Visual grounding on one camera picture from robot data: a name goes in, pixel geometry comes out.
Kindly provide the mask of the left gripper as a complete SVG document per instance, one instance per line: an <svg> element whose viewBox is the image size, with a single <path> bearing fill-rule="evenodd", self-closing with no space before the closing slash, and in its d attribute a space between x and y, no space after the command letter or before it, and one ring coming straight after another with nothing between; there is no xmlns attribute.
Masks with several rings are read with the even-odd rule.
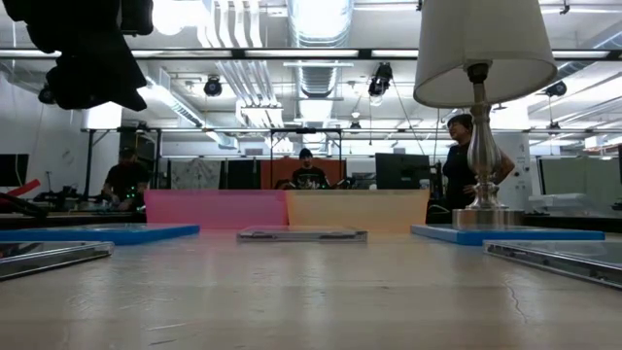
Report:
<svg viewBox="0 0 622 350"><path fill-rule="evenodd" d="M133 111L147 108L138 92L146 78L116 28L74 33L54 49L60 56L46 74L46 88L59 107L90 109L113 102Z"/></svg>

